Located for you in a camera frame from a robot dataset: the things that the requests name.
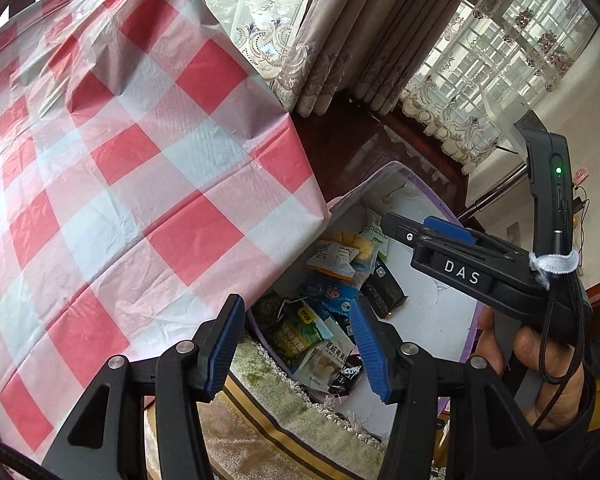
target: metal screw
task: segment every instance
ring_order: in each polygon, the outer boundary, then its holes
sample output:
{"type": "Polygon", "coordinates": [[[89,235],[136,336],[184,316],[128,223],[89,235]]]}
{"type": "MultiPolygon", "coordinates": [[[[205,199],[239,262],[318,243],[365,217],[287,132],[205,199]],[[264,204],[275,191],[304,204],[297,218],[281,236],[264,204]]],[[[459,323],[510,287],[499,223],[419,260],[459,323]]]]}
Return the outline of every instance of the metal screw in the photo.
{"type": "Polygon", "coordinates": [[[176,352],[178,354],[188,354],[193,350],[193,343],[191,341],[180,341],[176,345],[176,352]]]}
{"type": "Polygon", "coordinates": [[[114,355],[111,359],[109,359],[109,368],[112,370],[117,370],[125,363],[125,358],[122,355],[114,355]]]}
{"type": "Polygon", "coordinates": [[[469,362],[476,370],[484,370],[487,367],[487,360],[479,355],[472,357],[469,362]]]}
{"type": "Polygon", "coordinates": [[[420,351],[416,343],[402,343],[400,345],[400,352],[405,355],[416,355],[420,351]]]}

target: red and white checkered tablecloth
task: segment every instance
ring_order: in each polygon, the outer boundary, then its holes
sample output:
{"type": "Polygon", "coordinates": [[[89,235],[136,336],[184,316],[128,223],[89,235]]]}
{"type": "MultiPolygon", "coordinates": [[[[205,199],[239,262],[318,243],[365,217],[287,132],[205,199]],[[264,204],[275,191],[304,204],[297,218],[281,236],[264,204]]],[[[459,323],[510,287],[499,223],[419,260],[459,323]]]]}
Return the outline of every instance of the red and white checkered tablecloth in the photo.
{"type": "Polygon", "coordinates": [[[0,30],[0,437],[41,460],[103,362],[253,303],[328,212],[203,0],[43,0],[0,30]]]}

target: power outlet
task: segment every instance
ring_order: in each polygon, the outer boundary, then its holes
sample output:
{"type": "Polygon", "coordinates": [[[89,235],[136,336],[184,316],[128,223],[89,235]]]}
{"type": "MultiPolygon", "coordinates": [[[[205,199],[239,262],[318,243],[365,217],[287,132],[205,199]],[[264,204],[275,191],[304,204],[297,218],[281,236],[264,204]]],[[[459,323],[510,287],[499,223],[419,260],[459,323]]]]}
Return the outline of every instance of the power outlet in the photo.
{"type": "Polygon", "coordinates": [[[514,222],[507,227],[507,242],[520,247],[520,222],[514,222]]]}

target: snack package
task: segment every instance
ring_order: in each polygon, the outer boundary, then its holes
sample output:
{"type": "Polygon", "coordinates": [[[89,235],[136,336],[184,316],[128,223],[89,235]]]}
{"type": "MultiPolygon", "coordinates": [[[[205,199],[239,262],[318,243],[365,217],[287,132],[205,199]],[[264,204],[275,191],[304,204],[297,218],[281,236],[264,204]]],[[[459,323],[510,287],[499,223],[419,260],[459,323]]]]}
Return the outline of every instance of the snack package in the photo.
{"type": "Polygon", "coordinates": [[[342,331],[347,334],[347,337],[351,339],[351,342],[356,344],[356,340],[353,337],[353,329],[351,328],[351,320],[348,316],[343,316],[342,314],[332,312],[331,310],[328,310],[320,301],[312,300],[312,298],[304,298],[304,300],[323,320],[326,320],[328,317],[332,317],[340,326],[342,331]]]}
{"type": "Polygon", "coordinates": [[[376,316],[381,319],[390,316],[408,298],[382,258],[376,260],[376,268],[362,285],[360,292],[365,295],[376,316]]]}
{"type": "Polygon", "coordinates": [[[360,235],[367,240],[380,244],[378,254],[386,258],[386,252],[389,248],[389,237],[382,232],[382,228],[380,227],[381,221],[382,217],[378,213],[366,208],[366,225],[360,235]]]}
{"type": "Polygon", "coordinates": [[[333,332],[320,316],[303,300],[296,300],[288,304],[280,324],[274,330],[272,345],[282,361],[294,368],[309,347],[332,336],[333,332]]]}
{"type": "Polygon", "coordinates": [[[350,262],[350,266],[354,269],[353,275],[345,280],[312,265],[310,267],[317,270],[307,275],[300,285],[300,291],[322,303],[330,312],[349,317],[351,300],[355,298],[360,287],[371,274],[380,244],[350,231],[339,232],[335,235],[334,241],[341,246],[358,250],[350,262]]]}
{"type": "Polygon", "coordinates": [[[324,323],[333,336],[314,345],[306,353],[294,373],[294,379],[314,390],[328,392],[354,345],[332,317],[325,319],[324,323]]]}
{"type": "Polygon", "coordinates": [[[264,335],[269,334],[270,330],[280,321],[286,304],[288,304],[288,300],[271,291],[251,307],[253,317],[264,335]]]}
{"type": "Polygon", "coordinates": [[[358,381],[358,377],[364,371],[362,358],[356,350],[352,351],[342,370],[338,372],[336,378],[329,386],[329,393],[335,397],[348,396],[358,381]]]}
{"type": "Polygon", "coordinates": [[[353,258],[360,250],[337,242],[318,240],[318,252],[306,261],[312,269],[320,270],[334,278],[350,280],[356,273],[351,266],[353,258]]]}

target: finger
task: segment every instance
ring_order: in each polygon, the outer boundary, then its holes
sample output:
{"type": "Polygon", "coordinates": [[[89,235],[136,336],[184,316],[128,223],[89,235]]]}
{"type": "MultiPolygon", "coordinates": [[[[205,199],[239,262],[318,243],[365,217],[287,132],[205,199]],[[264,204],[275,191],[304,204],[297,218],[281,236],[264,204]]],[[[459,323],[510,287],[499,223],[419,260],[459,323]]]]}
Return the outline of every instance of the finger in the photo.
{"type": "MultiPolygon", "coordinates": [[[[584,370],[582,365],[573,375],[560,398],[552,407],[551,411],[540,424],[542,430],[561,430],[570,425],[578,416],[582,387],[584,386],[584,370]]],[[[534,424],[540,414],[544,412],[547,404],[554,398],[558,386],[544,383],[533,408],[526,414],[526,420],[534,424]]]]}
{"type": "MultiPolygon", "coordinates": [[[[527,368],[539,371],[540,335],[529,327],[522,327],[514,339],[513,350],[519,361],[527,368]]],[[[549,339],[546,345],[545,366],[547,373],[561,377],[569,368],[573,348],[549,339]]],[[[551,412],[540,425],[542,429],[558,430],[568,426],[578,415],[578,405],[584,384],[582,365],[569,380],[551,412]]],[[[526,414],[530,424],[535,423],[545,407],[553,399],[558,385],[543,383],[532,409],[526,414]]]]}
{"type": "Polygon", "coordinates": [[[502,351],[496,341],[496,336],[493,330],[485,330],[480,334],[478,339],[478,345],[475,348],[475,354],[487,359],[487,362],[491,365],[498,375],[504,371],[504,358],[502,357],[502,351]]]}
{"type": "Polygon", "coordinates": [[[480,330],[493,330],[493,309],[485,305],[478,316],[478,328],[480,330]]]}
{"type": "MultiPolygon", "coordinates": [[[[540,370],[540,334],[528,326],[523,326],[513,339],[513,351],[519,361],[531,370],[540,370]]],[[[544,352],[547,373],[554,377],[564,375],[571,363],[573,348],[551,338],[544,352]]]]}

